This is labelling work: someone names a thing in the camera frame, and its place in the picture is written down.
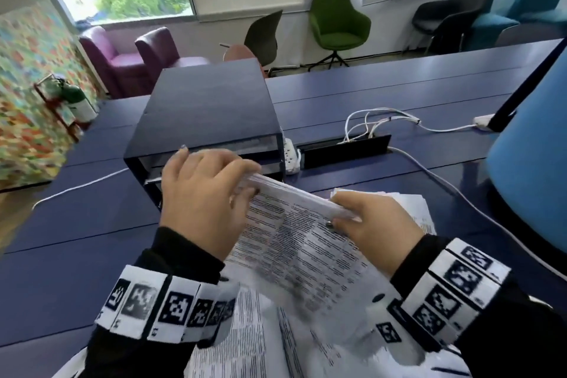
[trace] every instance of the purple armchair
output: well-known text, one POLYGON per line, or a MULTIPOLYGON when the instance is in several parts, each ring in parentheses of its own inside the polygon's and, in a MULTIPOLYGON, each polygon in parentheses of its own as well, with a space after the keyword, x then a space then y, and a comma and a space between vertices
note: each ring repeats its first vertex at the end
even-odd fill
POLYGON ((167 27, 150 31, 136 39, 136 47, 146 64, 155 85, 159 74, 166 68, 209 64, 204 57, 179 57, 174 38, 167 27))
POLYGON ((86 30, 79 41, 113 99, 151 93, 153 83, 140 55, 119 54, 102 27, 86 30))

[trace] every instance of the blue table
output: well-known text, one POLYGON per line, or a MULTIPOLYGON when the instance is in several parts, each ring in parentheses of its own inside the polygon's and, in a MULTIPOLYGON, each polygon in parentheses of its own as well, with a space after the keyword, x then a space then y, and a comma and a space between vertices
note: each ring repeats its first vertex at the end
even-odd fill
MULTIPOLYGON (((448 128, 493 113, 554 45, 332 69, 266 83, 286 136, 295 143, 340 136, 350 112, 376 106, 409 109, 428 127, 448 128)), ((121 158, 147 99, 107 102, 44 195, 124 168, 121 158)), ((494 134, 431 133, 409 122, 389 123, 381 131, 392 133, 392 145, 456 183, 490 213, 482 159, 494 134)), ((439 234, 477 245, 514 267, 531 294, 567 304, 567 284, 400 155, 307 170, 289 182, 322 196, 340 186, 422 194, 439 234)), ((159 213, 128 172, 38 206, 0 260, 0 291, 17 294, 13 302, 0 303, 0 363, 10 359, 9 376, 49 376, 81 349, 120 270, 151 244, 158 221, 159 213), (34 357, 40 366, 26 363, 34 357)))

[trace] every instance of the green swivel chair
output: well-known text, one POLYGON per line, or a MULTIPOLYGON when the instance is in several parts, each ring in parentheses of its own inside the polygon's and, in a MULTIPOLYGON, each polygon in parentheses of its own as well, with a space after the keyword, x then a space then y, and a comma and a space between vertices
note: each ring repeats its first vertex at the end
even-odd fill
POLYGON ((351 50, 365 43, 372 22, 354 9, 351 0, 313 0, 309 10, 309 23, 319 46, 333 53, 309 67, 308 72, 329 59, 329 69, 335 59, 340 62, 339 66, 344 64, 348 67, 337 51, 351 50))

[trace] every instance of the sleeve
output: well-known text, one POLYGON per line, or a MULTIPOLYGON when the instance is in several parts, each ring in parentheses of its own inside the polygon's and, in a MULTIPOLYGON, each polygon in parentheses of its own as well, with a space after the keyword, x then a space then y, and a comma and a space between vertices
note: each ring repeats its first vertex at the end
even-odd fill
MULTIPOLYGON (((219 259, 167 227, 158 228, 151 249, 144 250, 134 265, 210 284, 218 283, 224 267, 219 259)), ((194 342, 130 339, 96 326, 81 378, 181 378, 194 348, 194 342)))
MULTIPOLYGON (((410 252, 391 282, 407 299, 450 240, 426 235, 410 252)), ((567 324, 549 305, 526 295, 508 273, 492 300, 455 342, 472 376, 528 376, 560 371, 567 324)))

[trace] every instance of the colorful wall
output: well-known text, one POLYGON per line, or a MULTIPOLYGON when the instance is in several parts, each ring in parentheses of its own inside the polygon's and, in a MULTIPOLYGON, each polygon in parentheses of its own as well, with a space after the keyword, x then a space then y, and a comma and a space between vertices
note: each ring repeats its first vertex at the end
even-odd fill
MULTIPOLYGON (((102 97, 73 36, 49 0, 0 15, 0 190, 51 180, 73 145, 33 83, 49 73, 102 97)), ((67 122, 68 109, 60 110, 67 122)))

